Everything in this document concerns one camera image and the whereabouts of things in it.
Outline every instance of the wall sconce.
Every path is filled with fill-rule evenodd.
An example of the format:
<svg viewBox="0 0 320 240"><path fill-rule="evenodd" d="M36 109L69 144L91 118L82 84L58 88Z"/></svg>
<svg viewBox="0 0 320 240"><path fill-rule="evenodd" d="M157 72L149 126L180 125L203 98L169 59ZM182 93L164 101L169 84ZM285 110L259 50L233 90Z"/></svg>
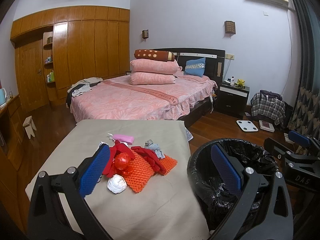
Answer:
<svg viewBox="0 0 320 240"><path fill-rule="evenodd" d="M149 30L142 31L142 38L145 40L149 38Z"/></svg>
<svg viewBox="0 0 320 240"><path fill-rule="evenodd" d="M236 23L233 21L224 22L225 33L236 34Z"/></svg>

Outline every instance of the white stool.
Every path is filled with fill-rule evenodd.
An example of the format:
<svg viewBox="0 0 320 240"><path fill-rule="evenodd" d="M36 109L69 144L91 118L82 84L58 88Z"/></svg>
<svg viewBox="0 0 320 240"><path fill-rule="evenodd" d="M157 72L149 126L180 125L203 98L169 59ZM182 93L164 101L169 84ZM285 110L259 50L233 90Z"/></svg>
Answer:
<svg viewBox="0 0 320 240"><path fill-rule="evenodd" d="M26 129L27 135L29 139L31 138L31 135L35 137L35 133L33 130L37 130L35 123L32 120L32 116L27 117L23 122L23 127Z"/></svg>

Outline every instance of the pitcher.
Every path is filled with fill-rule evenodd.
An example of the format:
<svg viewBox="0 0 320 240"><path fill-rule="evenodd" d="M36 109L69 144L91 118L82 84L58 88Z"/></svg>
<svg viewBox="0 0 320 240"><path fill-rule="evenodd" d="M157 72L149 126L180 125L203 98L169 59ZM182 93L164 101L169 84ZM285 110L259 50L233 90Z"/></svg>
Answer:
<svg viewBox="0 0 320 240"><path fill-rule="evenodd" d="M7 91L4 88L0 89L0 106L6 103Z"/></svg>

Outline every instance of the orange knitted cloth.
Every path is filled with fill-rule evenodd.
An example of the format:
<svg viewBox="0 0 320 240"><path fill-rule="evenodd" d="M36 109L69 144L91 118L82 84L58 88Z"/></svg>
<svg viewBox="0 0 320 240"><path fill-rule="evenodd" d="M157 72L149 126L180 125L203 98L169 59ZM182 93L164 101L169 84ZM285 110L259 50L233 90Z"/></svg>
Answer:
<svg viewBox="0 0 320 240"><path fill-rule="evenodd" d="M144 158L142 158L136 152L132 152L134 153L136 158L134 160L131 160L129 166L132 166L134 168L134 172L132 172L130 175L122 175L122 177L124 178L127 185L132 188L135 193L139 193L143 190L148 180L155 172ZM169 171L172 170L178 163L177 160L167 155L165 155L165 158L161 159L160 162L167 170L165 175L167 175Z"/></svg>

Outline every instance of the plaid blanket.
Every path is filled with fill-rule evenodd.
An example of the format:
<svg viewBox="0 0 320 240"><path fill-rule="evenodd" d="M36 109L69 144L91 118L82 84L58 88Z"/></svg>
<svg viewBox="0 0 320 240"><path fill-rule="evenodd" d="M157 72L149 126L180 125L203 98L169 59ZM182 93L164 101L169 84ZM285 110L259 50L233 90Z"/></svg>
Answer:
<svg viewBox="0 0 320 240"><path fill-rule="evenodd" d="M264 115L275 121L275 125L281 124L285 117L285 103L276 98L267 98L260 92L255 93L251 99L251 115L257 116L258 114Z"/></svg>

